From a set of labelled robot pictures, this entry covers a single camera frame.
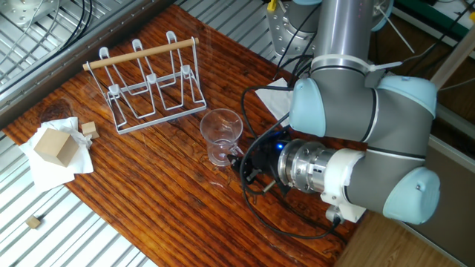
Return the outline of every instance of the wooden tabletop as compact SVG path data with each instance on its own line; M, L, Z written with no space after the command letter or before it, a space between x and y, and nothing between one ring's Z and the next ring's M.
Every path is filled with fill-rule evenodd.
M332 266L355 224L346 222L321 240L275 234L246 207L238 176L230 168L210 163L200 135L200 120L206 112L228 108L241 114L241 92L251 85L269 84L275 65L177 6L137 29L110 53L133 51L135 38L142 40L144 48L164 45L167 30L173 30L179 40L200 39L197 52L207 111L119 135L94 79L81 72L3 131L22 144L41 122L70 116L77 116L79 124L94 121L100 134L90 149L94 172L76 175L66 186L159 266ZM159 75L169 66L167 55L151 60ZM183 50L183 61L191 62L191 55ZM137 62L119 68L126 79L141 80ZM97 76L104 85L109 83L104 73ZM168 103L176 102L171 91L164 97ZM149 101L141 95L134 103L149 105ZM275 123L253 93L246 105L259 134ZM361 148L341 140L322 141L335 148ZM240 146L246 149L250 142L245 129ZM261 177L258 186L269 181ZM283 198L273 188L258 197L255 206L265 220L283 231L316 235L331 225L325 218L328 204L318 194L291 190Z

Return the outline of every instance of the white paper napkin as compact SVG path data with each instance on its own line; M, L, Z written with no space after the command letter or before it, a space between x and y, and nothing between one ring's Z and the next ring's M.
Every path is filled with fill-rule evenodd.
M287 81L284 78L280 78L269 85L286 87ZM259 96L261 101L276 119L282 118L285 114L287 114L287 112L290 111L290 104L292 103L292 91L259 89L255 91L255 93ZM288 124L289 119L286 119L281 123L282 126L287 126Z
M36 133L25 144L20 145L20 149L30 160L31 176L38 192L48 191L70 182L74 180L74 174L89 174L94 171L88 151L92 144L91 136L84 137L78 132L77 123L76 117L43 122ZM70 134L79 145L68 167L46 162L34 151L47 128Z

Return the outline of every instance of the light blue joint cover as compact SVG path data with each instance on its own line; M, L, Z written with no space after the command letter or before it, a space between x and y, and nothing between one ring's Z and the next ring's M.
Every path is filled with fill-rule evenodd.
M426 167L415 168L391 191L384 204L383 215L415 225L425 223L436 211L439 188L436 173Z
M325 135L324 102L314 79L299 79L295 83L289 115L290 126L302 133Z
M386 17L389 18L391 12L393 12L394 0L390 0L389 7L386 10ZM383 18L371 31L376 32L383 28L386 25L387 19Z
M293 0L294 3L299 5L313 5L313 4L320 4L321 0Z
M387 76L379 83L378 89L390 90L418 103L436 118L437 89L435 84L426 79Z

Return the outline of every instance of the glass cup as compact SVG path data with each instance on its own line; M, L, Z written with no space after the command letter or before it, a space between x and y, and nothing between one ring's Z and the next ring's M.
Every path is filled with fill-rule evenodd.
M218 166L231 162L227 155L243 154L238 139L243 133L243 121L234 111L218 108L208 112L200 123L201 135L208 142L208 158Z

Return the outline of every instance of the small wooden block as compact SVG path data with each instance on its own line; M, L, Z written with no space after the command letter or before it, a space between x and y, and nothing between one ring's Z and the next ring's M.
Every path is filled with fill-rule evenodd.
M38 227L42 222L40 222L38 219L36 219L35 216L30 216L26 221L25 221L30 228L35 229Z
M84 136L91 134L92 135L91 139L99 137L99 134L97 133L97 129L96 129L96 123L88 122L88 123L83 124L81 128L82 128L82 134L84 134Z
M47 162L67 167L79 146L69 133L48 128L34 151Z

